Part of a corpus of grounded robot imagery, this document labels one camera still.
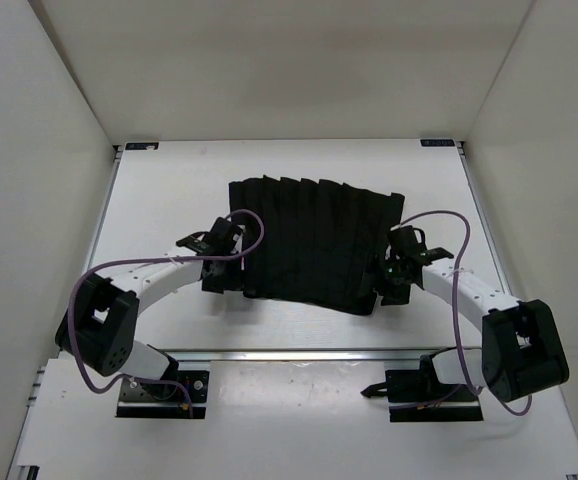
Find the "black pleated skirt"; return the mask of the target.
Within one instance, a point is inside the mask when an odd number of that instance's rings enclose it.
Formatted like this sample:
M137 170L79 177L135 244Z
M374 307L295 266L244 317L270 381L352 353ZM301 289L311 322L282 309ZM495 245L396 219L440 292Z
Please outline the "black pleated skirt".
M226 291L247 298L309 303L368 316L377 294L371 276L386 232L405 198L331 180L249 178L229 185L229 204L246 228L243 244L260 244Z

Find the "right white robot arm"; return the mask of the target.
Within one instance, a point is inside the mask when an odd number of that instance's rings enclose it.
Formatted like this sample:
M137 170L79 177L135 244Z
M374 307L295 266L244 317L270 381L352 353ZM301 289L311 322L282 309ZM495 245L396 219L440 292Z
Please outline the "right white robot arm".
M553 312L541 300L523 301L460 267L444 248L429 249L424 233L402 226L388 233L384 277L390 291L415 285L445 301L452 318L480 333L478 348L424 356L418 391L440 400L453 385L471 383L508 403L566 383L569 365Z

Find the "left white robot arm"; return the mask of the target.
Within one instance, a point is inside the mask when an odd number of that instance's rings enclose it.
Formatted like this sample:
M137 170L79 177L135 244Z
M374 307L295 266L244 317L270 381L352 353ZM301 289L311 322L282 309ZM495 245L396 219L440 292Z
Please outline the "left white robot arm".
M76 289L71 322L82 362L103 377L142 378L154 397L172 395L178 385L174 360L135 340L138 317L174 291L221 275L221 258L239 252L243 235L242 226L218 218L204 236L177 241L163 263L133 265L107 278L87 276Z

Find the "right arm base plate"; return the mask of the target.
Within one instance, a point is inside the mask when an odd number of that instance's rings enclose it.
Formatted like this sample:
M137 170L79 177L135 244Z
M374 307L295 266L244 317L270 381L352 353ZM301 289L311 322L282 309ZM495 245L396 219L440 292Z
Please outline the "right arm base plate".
M438 383L418 370L386 370L385 380L365 387L367 399L386 398L391 423L453 423L484 420L481 405L463 385Z

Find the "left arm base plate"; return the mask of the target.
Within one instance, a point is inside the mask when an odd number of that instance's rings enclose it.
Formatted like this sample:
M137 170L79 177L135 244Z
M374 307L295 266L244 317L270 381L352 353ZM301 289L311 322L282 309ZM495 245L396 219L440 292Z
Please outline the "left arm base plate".
M202 420L207 411L210 380L208 362L181 362L176 381L191 402L175 386L159 386L123 380L118 394L116 417L126 419Z

